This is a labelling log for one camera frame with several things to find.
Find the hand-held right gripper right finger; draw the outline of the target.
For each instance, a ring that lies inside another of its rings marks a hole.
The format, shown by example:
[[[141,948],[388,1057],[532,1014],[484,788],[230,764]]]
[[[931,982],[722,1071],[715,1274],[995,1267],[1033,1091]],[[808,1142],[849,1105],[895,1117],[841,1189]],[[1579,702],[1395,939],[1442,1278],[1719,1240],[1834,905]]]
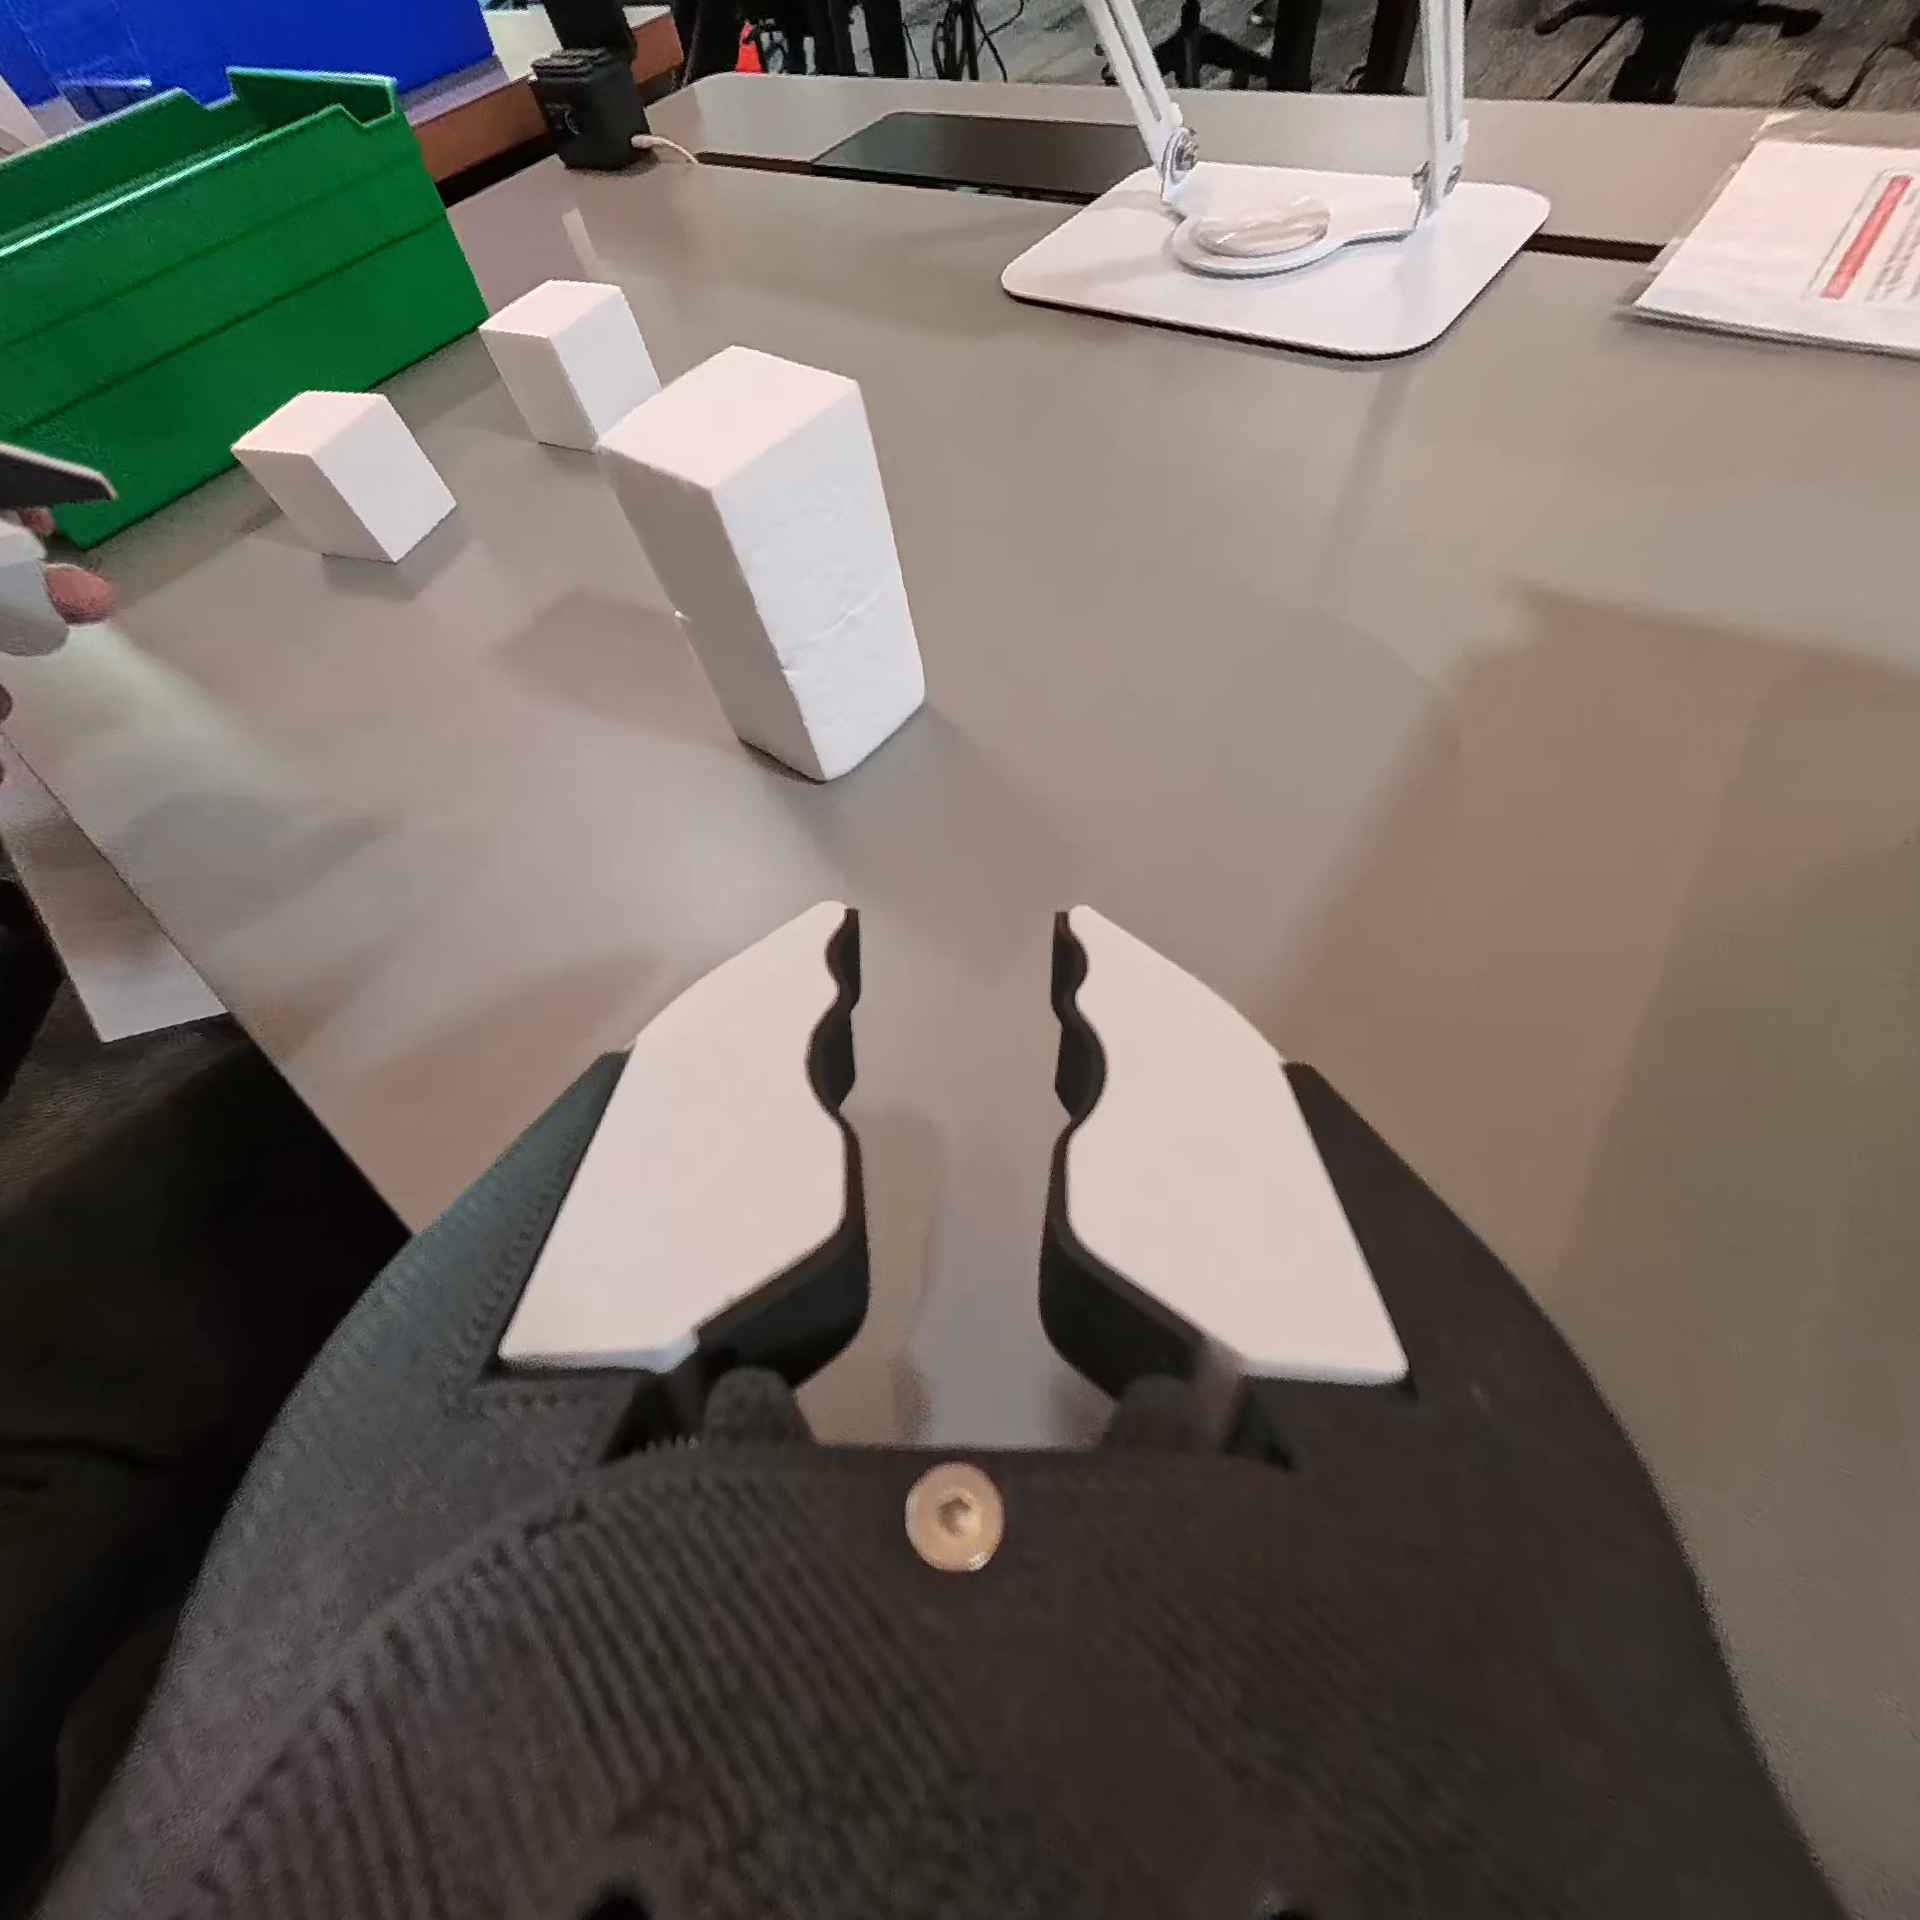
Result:
[[[1041,1328],[1110,1405],[1105,1445],[1406,1414],[1406,1339],[1286,1057],[1087,905],[1053,923],[1050,993]]]

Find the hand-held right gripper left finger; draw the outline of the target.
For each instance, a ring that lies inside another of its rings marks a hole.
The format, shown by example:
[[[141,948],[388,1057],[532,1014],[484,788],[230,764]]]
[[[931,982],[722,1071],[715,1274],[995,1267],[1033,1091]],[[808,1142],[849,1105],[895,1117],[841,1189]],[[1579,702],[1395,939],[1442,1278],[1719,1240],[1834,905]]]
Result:
[[[862,917],[823,901],[651,1016],[501,1337],[510,1379],[807,1385],[871,1303]]]

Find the white foam cube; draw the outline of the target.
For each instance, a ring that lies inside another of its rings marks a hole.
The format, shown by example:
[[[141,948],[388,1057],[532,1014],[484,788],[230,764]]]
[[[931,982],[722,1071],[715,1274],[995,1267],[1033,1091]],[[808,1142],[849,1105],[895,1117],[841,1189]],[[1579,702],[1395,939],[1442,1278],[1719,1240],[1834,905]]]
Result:
[[[597,453],[663,389],[616,283],[546,281],[476,334],[540,446]]]
[[[328,557],[396,566],[457,515],[457,494],[387,393],[298,393],[232,455]]]

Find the tall white foam block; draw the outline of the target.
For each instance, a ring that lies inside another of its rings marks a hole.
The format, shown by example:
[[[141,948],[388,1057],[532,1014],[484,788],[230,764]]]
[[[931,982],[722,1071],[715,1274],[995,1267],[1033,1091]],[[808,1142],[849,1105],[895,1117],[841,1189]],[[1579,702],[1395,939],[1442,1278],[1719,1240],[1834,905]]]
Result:
[[[597,459],[735,739],[838,782],[929,702],[853,379],[727,346]]]

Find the green plastic bin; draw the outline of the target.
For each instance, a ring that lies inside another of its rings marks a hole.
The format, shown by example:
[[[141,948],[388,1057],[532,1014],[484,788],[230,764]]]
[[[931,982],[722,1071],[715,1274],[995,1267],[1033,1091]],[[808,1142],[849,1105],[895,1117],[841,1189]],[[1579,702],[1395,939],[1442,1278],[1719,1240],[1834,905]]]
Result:
[[[402,91],[232,67],[3,159],[3,446],[100,466],[96,549],[232,466],[298,393],[368,393],[468,338],[484,291]]]

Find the brown wooden table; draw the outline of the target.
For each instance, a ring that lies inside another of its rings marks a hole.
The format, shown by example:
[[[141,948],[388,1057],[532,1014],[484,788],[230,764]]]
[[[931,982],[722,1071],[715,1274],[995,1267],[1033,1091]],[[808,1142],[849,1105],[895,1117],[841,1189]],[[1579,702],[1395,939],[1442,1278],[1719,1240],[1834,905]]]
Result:
[[[447,206],[556,159],[556,133],[527,80],[464,97],[410,97],[406,110]]]

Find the black charger block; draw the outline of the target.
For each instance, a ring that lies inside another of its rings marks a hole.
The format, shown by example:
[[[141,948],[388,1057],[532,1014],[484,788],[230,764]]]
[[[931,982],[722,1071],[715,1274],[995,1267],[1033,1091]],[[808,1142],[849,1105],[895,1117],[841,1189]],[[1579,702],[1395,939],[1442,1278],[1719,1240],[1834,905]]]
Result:
[[[556,159],[575,172],[624,172],[647,138],[631,65],[611,48],[561,48],[536,59],[532,96]]]

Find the white desk lamp stand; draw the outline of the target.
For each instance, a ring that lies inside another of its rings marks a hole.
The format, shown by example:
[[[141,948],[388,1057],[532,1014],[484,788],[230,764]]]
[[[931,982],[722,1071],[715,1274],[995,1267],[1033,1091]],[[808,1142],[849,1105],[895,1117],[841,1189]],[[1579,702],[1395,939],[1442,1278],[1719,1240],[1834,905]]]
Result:
[[[1425,159],[1412,179],[1203,159],[1138,7],[1084,14],[1148,167],[1007,265],[1019,302],[1388,360],[1453,329],[1548,223],[1545,193],[1461,182],[1466,4],[1423,4]]]

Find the black desk mat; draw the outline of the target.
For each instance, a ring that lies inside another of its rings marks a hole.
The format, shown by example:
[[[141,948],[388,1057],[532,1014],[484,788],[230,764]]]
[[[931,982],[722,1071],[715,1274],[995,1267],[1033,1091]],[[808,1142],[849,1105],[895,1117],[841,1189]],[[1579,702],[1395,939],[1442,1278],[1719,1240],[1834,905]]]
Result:
[[[1093,206],[1148,167],[1116,122],[893,110],[808,162],[828,182]]]

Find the document in clear sleeve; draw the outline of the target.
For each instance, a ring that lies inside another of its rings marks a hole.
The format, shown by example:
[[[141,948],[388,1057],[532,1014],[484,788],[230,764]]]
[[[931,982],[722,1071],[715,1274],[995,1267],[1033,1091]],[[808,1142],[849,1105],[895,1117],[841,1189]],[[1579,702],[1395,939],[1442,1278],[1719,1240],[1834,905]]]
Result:
[[[1917,113],[1771,113],[1617,313],[1917,360]]]

